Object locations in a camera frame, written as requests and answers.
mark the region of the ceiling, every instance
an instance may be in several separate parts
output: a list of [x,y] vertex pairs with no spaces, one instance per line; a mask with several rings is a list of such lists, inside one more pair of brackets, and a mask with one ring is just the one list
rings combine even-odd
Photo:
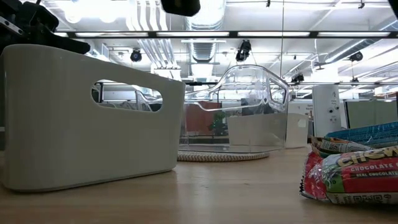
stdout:
[[[126,25],[126,16],[139,13],[138,11],[129,10],[127,0],[81,1],[90,2],[90,9],[80,11],[81,20],[75,24],[67,22],[65,18],[65,11],[67,11],[65,5],[69,3],[68,0],[42,0],[42,5],[46,6],[60,19],[59,32],[127,31],[129,29]],[[364,0],[365,7],[358,9],[360,2],[361,0],[271,0],[270,7],[266,7],[267,1],[226,0],[222,29],[366,31],[375,30],[377,25],[394,17],[388,0]],[[146,1],[146,3],[149,12],[149,1]],[[117,17],[114,22],[105,23],[99,19],[100,15],[110,13]],[[185,29],[185,19],[182,16],[167,14],[166,21],[169,30]],[[214,77],[222,76],[229,67],[237,64],[235,61],[236,49],[242,42],[241,39],[220,38],[220,40],[225,40],[225,43],[217,45],[216,54],[211,61],[216,63],[212,69]],[[295,72],[302,72],[306,77],[306,81],[313,80],[311,78],[312,74],[318,71],[313,69],[313,63],[303,60],[315,54],[326,55],[349,41],[352,40],[250,39],[252,52],[245,63],[255,63],[266,67],[276,75],[284,77],[288,82],[291,75]],[[140,62],[131,62],[129,58],[133,48],[140,48],[137,39],[95,39],[88,40],[88,42],[96,48],[100,48],[102,44],[106,45],[110,50],[109,59],[114,62],[143,71],[151,71],[151,61],[145,52],[141,51],[143,54]],[[181,68],[181,77],[192,77],[192,70],[189,64],[192,60],[188,51],[188,44],[181,43],[181,39],[171,39],[171,44],[177,64]],[[348,82],[353,75],[356,76],[364,72],[377,70],[388,63],[395,62],[398,51],[394,47],[397,45],[398,39],[381,40],[363,49],[361,51],[364,55],[363,61],[354,62],[352,69],[350,61],[342,60],[326,65],[326,69],[322,70],[322,77],[325,77],[326,82],[329,80],[328,72],[330,72],[332,73],[331,77],[338,79],[337,81]],[[293,73],[288,73],[299,64],[301,66],[297,67],[297,71],[294,70]],[[397,72],[398,66],[397,68],[392,67],[388,72],[378,73],[373,77],[360,81],[375,82],[383,77],[394,76]]]

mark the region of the table surface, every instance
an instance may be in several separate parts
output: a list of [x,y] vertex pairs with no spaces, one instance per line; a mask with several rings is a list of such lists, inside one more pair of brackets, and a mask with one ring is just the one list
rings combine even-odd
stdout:
[[257,161],[179,162],[171,172],[44,194],[0,187],[0,223],[397,223],[398,207],[299,195],[308,149]]

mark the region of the ventilation duct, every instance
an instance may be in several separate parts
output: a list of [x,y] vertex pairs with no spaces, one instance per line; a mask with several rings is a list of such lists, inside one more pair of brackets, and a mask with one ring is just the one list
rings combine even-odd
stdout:
[[[186,30],[221,30],[226,0],[200,0],[200,5],[201,9],[196,15],[185,18]],[[196,62],[208,63],[215,56],[216,47],[217,43],[192,42],[189,51]]]
[[[398,21],[395,17],[392,17],[376,26],[374,30],[398,31]],[[356,52],[359,52],[366,47],[369,47],[372,44],[375,44],[376,42],[379,42],[380,40],[381,39],[352,40],[347,44],[339,47],[337,50],[327,54],[323,60],[325,63],[320,64],[323,65],[328,63],[335,63],[339,60],[355,54]]]

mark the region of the round rope mat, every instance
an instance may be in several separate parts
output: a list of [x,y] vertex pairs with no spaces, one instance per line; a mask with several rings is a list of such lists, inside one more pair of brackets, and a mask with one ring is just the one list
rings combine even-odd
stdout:
[[192,152],[179,151],[178,161],[184,162],[236,162],[263,159],[269,156],[269,152],[259,152],[250,154],[230,153],[230,152]]

